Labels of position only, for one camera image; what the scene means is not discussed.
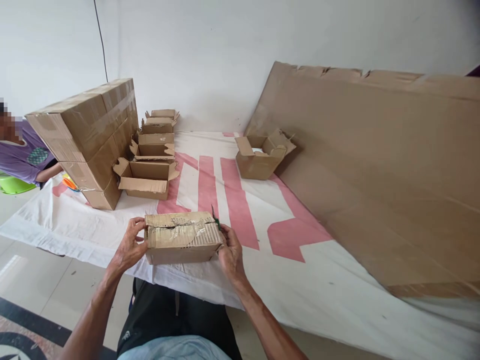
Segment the pink stripe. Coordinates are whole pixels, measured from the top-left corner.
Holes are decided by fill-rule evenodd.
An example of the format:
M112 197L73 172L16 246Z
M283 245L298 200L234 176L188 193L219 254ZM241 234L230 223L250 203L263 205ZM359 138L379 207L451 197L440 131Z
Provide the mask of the pink stripe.
M68 189L68 186L65 185L63 182L61 182L57 186L53 186L51 188L51 192L56 197L60 197L60 194L64 193L65 190L67 190L67 189Z
M175 154L175 160L178 161L176 169L180 172L180 175L168 183L168 200L158 202L156 206L157 214L189 213L192 211L192 209L178 205L177 198L179 196L180 178L182 177L184 164L186 163L198 170L199 163L190 155L181 152Z
M332 236L275 174L269 180L277 183L283 198L295 216L295 218L274 222L268 227L271 250L275 255L304 263L301 246L332 240Z
M198 173L198 211L206 211L219 215L219 202L217 200L217 186L214 175L214 158L200 156Z
M235 230L238 240L243 246L260 250L247 196L242 189L237 163L235 159L222 157L220 158L220 165L223 182L225 183L230 225Z

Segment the black pants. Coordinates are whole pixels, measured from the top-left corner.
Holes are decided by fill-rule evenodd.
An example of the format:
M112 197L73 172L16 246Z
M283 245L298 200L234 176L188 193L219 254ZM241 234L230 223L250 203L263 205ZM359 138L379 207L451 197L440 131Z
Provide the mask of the black pants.
M199 335L217 345L232 360L242 359L224 305L178 292L177 314L174 290L138 278L133 280L133 293L135 301L120 334L118 357L153 339Z
M46 170L46 169L49 169L51 168L53 165L55 165L56 163L58 163L57 159L54 158L53 160L51 160L44 168L43 170ZM40 183L40 190L42 190L45 186L45 182L41 182Z

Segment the green stool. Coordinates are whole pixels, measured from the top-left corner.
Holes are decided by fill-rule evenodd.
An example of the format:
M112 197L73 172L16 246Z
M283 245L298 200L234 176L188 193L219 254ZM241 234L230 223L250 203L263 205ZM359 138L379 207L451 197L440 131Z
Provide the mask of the green stool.
M16 177L0 172L0 190L4 194L21 194L35 188L34 184L26 183Z

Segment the black cable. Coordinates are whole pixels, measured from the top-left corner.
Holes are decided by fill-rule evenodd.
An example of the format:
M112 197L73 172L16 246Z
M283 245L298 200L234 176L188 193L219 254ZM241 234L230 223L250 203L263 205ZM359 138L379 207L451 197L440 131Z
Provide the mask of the black cable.
M102 39L102 30L100 29L99 13L97 12L97 0L93 0L93 4L95 5L95 14L96 14L96 23L98 24L98 32L100 33L101 51L103 52L103 67L105 68L105 78L106 78L106 82L108 83L109 76L107 75L107 62L105 61L104 40Z

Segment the person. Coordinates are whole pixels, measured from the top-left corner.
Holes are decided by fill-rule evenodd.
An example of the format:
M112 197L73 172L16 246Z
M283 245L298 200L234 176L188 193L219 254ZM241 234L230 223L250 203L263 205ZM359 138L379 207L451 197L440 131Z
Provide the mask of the person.
M242 246L235 231L221 224L224 245L218 257L245 308L268 359L307 359L280 326L247 279ZM146 253L139 231L145 220L129 221L118 250L59 360L97 359L122 274ZM158 284L134 279L136 295L118 342L119 360L241 359L224 305L202 301Z
M28 121L15 121L0 102L0 171L43 188L63 171Z

